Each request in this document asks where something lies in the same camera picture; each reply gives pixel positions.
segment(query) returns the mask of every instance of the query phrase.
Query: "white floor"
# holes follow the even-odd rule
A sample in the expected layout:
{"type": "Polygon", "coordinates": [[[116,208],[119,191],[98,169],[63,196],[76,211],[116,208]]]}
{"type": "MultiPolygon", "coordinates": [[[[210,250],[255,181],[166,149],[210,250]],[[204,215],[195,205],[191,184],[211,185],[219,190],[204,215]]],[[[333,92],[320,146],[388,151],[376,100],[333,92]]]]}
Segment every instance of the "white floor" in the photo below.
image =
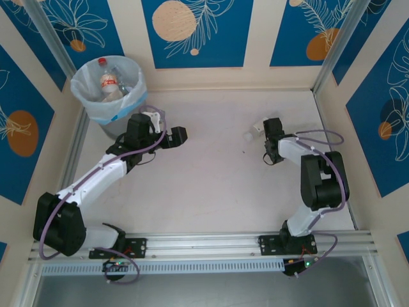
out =
{"type": "MultiPolygon", "coordinates": [[[[189,139],[157,150],[153,162],[110,186],[85,212],[86,224],[107,222],[128,233],[267,232],[302,204],[299,167],[267,166],[265,138],[248,143],[242,135],[273,111],[286,133],[320,128],[310,91],[170,91],[150,93],[148,104],[166,111],[169,128],[186,127],[189,139]]],[[[112,144],[91,122],[76,178],[112,144]]],[[[352,230],[348,209],[315,229],[352,230]]]]}

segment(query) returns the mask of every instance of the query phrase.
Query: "orange circle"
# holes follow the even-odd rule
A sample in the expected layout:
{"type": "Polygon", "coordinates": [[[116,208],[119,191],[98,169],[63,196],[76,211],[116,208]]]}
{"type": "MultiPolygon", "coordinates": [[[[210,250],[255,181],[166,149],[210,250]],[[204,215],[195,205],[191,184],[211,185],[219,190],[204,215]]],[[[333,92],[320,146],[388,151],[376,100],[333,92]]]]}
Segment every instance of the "orange circle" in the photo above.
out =
{"type": "Polygon", "coordinates": [[[70,46],[74,51],[77,51],[77,52],[84,52],[86,49],[85,43],[83,43],[80,40],[72,40],[70,42],[70,46]]]}
{"type": "Polygon", "coordinates": [[[381,139],[389,139],[392,135],[392,126],[388,122],[383,122],[379,125],[378,134],[381,139]]]}
{"type": "Polygon", "coordinates": [[[302,3],[302,0],[289,0],[289,5],[291,6],[299,6],[302,3]]]}
{"type": "Polygon", "coordinates": [[[196,30],[194,13],[179,0],[163,2],[152,15],[152,24],[158,36],[168,42],[185,40],[196,30]]]}
{"type": "Polygon", "coordinates": [[[10,129],[7,133],[10,148],[21,157],[30,157],[38,144],[38,126],[34,116],[27,111],[15,111],[8,117],[6,126],[10,129]]]}
{"type": "Polygon", "coordinates": [[[339,29],[328,29],[325,33],[316,35],[307,46],[307,57],[311,61],[322,61],[327,57],[330,47],[337,37],[339,29]]]}

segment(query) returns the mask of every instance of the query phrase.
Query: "plastic bag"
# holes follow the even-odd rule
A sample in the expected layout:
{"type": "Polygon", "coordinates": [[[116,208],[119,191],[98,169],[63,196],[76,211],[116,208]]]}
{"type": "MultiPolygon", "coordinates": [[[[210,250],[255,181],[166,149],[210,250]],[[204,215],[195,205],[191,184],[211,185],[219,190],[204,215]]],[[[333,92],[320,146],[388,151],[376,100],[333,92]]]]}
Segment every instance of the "plastic bag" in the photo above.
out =
{"type": "Polygon", "coordinates": [[[116,65],[127,83],[133,86],[128,95],[111,102],[100,102],[102,72],[98,59],[84,64],[71,80],[71,92],[81,101],[89,118],[100,125],[107,125],[125,117],[148,98],[145,78],[141,67],[135,61],[124,56],[104,56],[104,58],[109,67],[116,65]]]}

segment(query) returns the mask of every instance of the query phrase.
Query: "mounting plate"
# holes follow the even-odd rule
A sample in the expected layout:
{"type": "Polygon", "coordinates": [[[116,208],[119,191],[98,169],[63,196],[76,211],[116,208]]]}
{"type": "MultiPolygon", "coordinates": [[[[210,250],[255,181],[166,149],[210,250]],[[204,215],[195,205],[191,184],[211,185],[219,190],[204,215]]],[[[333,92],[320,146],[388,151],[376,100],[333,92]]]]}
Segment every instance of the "mounting plate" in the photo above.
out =
{"type": "Polygon", "coordinates": [[[318,252],[313,235],[290,237],[287,242],[283,242],[282,235],[261,235],[258,244],[262,256],[301,255],[302,247],[311,254],[318,252]]]}
{"type": "MultiPolygon", "coordinates": [[[[146,253],[146,238],[126,238],[125,239],[125,249],[130,247],[131,252],[127,253],[127,256],[132,259],[145,258],[146,253]]],[[[89,259],[110,259],[116,255],[109,252],[104,252],[100,250],[93,250],[89,252],[89,259]]]]}

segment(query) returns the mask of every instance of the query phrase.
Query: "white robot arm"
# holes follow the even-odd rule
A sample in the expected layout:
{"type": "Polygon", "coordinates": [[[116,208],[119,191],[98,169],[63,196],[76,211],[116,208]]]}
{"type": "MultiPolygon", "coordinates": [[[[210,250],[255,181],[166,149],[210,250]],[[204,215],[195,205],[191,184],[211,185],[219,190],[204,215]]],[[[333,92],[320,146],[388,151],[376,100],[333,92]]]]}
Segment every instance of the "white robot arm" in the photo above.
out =
{"type": "Polygon", "coordinates": [[[162,135],[159,123],[159,113],[132,115],[126,133],[107,149],[96,166],[55,195],[43,194],[38,200],[33,237],[41,239],[52,212],[66,198],[49,228],[45,229],[46,245],[66,256],[73,255],[80,248],[101,247],[122,252],[126,248],[124,231],[109,224],[86,227],[82,213],[112,183],[141,162],[145,148],[150,146],[148,152],[152,154],[158,148],[174,148],[187,140],[186,129],[175,127],[171,129],[171,135],[165,134],[159,142],[162,135]]]}
{"type": "Polygon", "coordinates": [[[289,159],[300,166],[303,204],[284,222],[279,235],[259,238],[262,255],[300,255],[303,247],[316,253],[311,228],[325,213],[340,210],[341,203],[349,198],[342,156],[335,151],[321,153],[300,142],[297,136],[285,134],[279,118],[268,119],[263,125],[265,156],[270,157],[272,165],[289,159]]]}

